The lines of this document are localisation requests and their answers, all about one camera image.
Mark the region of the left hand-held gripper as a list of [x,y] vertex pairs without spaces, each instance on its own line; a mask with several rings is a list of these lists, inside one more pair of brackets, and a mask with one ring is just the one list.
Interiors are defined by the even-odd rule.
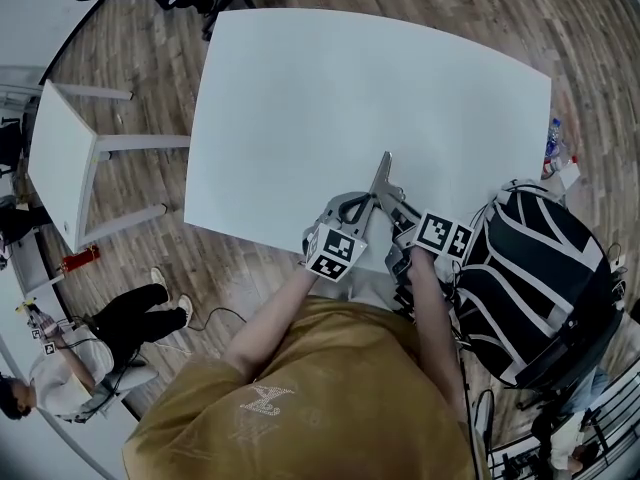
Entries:
[[364,236],[374,209],[375,197],[369,192],[347,192],[333,197],[318,219],[321,223],[308,238],[306,270],[339,282],[367,248],[358,238]]

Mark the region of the person's left forearm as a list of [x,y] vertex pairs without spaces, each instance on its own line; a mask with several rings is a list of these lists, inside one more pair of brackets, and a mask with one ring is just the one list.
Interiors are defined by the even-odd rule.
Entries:
[[222,360],[251,382],[270,360],[319,276],[299,266],[234,335]]

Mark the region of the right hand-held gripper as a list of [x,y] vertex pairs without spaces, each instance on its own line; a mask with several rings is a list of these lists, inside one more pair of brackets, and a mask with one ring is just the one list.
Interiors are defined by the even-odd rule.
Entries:
[[[421,215],[406,201],[396,198],[384,198],[383,206],[395,226],[411,226],[394,238],[401,250],[417,246],[437,256],[466,257],[474,234],[471,227],[431,210]],[[413,224],[413,219],[420,220]]]

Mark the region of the person's light gray trousers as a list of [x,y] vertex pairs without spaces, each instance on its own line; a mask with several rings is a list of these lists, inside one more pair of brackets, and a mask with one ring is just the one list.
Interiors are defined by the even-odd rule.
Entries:
[[395,295],[396,285],[389,274],[362,269],[349,273],[349,302],[393,311],[399,308]]

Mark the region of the black white striped backpack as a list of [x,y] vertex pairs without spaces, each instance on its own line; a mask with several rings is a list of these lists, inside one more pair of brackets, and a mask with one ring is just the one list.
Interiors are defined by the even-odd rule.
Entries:
[[454,288],[467,348],[515,389],[582,298],[613,290],[609,261],[593,233],[529,181],[506,184],[486,205]]

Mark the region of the long white desk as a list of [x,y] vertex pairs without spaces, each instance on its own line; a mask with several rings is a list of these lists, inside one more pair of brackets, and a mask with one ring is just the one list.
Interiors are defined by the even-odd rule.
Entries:
[[[27,293],[33,291],[36,305],[54,319],[65,317],[48,281],[39,250],[30,245],[16,248],[0,271],[0,373],[25,379],[42,351],[25,314],[16,310]],[[60,421],[38,410],[12,421],[0,412],[0,449],[25,478],[126,480],[121,449],[135,424],[119,402],[86,424]]]

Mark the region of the clear bottle blue label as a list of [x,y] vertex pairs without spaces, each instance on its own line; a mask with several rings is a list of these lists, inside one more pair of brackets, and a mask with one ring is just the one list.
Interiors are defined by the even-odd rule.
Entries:
[[561,121],[558,118],[553,118],[550,122],[547,140],[545,146],[545,159],[551,160],[563,154],[566,149],[565,144],[561,138]]

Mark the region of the person's right forearm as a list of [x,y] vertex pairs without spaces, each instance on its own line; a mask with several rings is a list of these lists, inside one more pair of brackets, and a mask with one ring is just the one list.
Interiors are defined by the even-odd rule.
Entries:
[[411,249],[408,277],[413,290],[421,368],[451,407],[456,419],[466,422],[463,376],[451,331],[449,310],[433,257],[424,249]]

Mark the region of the red box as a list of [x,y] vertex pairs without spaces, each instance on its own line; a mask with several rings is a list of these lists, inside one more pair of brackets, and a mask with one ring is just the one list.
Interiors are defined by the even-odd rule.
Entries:
[[97,245],[91,245],[80,253],[63,257],[58,269],[63,274],[67,274],[99,259],[100,256],[99,247]]

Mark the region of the black metal rack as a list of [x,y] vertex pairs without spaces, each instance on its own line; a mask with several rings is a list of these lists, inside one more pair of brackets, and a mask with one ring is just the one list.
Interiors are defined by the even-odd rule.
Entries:
[[[587,444],[599,444],[595,462],[572,480],[640,480],[640,361],[632,365],[590,407]],[[538,480],[533,460],[539,441],[529,435],[489,455],[492,480]]]

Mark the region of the small white table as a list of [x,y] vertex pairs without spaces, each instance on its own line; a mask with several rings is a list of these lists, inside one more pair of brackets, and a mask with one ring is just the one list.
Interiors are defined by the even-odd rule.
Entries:
[[28,176],[39,199],[71,252],[167,213],[164,204],[149,206],[87,229],[98,165],[113,152],[178,149],[190,146],[187,135],[101,135],[73,108],[70,96],[129,101],[130,91],[47,80],[41,91],[29,153]]

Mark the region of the black gray recorder box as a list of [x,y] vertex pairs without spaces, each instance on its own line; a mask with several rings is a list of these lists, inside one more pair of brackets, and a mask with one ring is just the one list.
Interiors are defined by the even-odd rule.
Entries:
[[397,308],[394,309],[394,312],[414,323],[414,297],[408,278],[408,271],[411,267],[410,250],[402,250],[393,244],[385,257],[385,265],[395,283],[393,300]]

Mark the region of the white bottle red cap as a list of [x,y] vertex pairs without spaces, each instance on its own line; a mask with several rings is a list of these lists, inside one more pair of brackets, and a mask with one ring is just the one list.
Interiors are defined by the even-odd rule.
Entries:
[[576,163],[577,163],[577,157],[575,155],[572,155],[567,159],[564,159],[561,156],[546,158],[543,163],[542,178],[548,179],[554,173],[559,172],[565,167],[568,167]]

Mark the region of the person's mustard t-shirt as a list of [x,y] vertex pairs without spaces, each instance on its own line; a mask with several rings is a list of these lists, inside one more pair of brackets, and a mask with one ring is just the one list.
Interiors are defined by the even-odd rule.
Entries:
[[188,361],[125,444],[130,480],[490,480],[412,324],[311,297],[252,381]]

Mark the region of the small white box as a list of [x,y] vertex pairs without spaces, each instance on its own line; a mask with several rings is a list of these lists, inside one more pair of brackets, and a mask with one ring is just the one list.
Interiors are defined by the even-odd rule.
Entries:
[[577,164],[569,163],[557,172],[557,177],[563,192],[566,192],[580,177]]

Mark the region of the gray chair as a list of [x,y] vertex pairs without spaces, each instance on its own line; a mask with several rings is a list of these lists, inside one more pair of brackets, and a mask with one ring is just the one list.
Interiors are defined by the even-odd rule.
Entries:
[[106,417],[116,402],[123,401],[131,391],[157,376],[157,370],[147,362],[133,359],[129,365],[108,374],[103,379],[96,387],[92,398],[71,417],[71,422],[84,424],[96,415]]

